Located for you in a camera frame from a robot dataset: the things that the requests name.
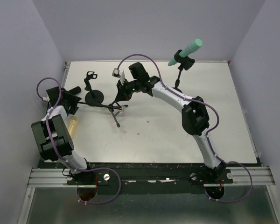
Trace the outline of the black round-base stand front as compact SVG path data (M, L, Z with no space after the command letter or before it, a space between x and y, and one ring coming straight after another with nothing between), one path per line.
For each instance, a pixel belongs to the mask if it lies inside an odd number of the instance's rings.
M98 75L94 71L88 71L86 73L86 78L84 79L85 90L88 93L85 95L85 102L89 105L102 104L104 101L104 95L99 90L93 90L91 87L90 80L96 79Z

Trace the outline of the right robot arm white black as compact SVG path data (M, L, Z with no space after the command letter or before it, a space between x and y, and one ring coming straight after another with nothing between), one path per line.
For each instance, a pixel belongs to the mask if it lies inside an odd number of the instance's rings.
M206 109L207 105L203 99L199 96L192 98L180 93L162 83L160 77L150 77L144 66L139 62L130 65L129 70L133 76L133 81L130 82L125 78L123 70L115 68L112 72L114 77L119 78L117 83L118 93L114 103L128 101L132 98L133 93L143 92L161 99L177 109L182 116L183 129L187 134L193 136L201 151L203 162L207 167L205 171L206 179L211 183L220 180L226 165L218 158L212 146L209 131L210 118Z

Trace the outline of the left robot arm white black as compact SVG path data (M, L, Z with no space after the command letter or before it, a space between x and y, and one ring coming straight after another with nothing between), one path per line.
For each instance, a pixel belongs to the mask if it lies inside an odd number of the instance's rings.
M96 179L87 160L74 151L74 144L64 119L78 110L79 86L67 91L54 87L46 90L47 114L31 125L40 156L45 161L58 162L70 170L68 176L81 184Z

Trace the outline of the teal green microphone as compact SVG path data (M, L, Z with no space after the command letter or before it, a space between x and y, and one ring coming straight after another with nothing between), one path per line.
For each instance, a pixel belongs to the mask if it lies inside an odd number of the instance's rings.
M184 58L186 58L189 54L192 54L196 51L198 51L203 45L203 42L201 39L197 38L193 40L190 44L186 46L183 50L178 50L173 59L168 63L168 66L173 66L177 63L180 63L180 61Z

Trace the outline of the beige gold microphone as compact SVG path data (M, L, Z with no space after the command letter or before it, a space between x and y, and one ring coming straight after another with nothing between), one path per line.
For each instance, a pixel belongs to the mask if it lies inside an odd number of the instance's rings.
M78 122L79 122L79 119L77 116L72 116L69 120L68 132L71 137L73 137L75 134Z

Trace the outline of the silver grey mesh microphone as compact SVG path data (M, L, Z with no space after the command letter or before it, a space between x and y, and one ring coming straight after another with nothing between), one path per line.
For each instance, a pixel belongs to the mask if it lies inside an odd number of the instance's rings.
M69 94L71 95L77 95L81 92L81 88L79 86L74 87L73 89L69 90Z

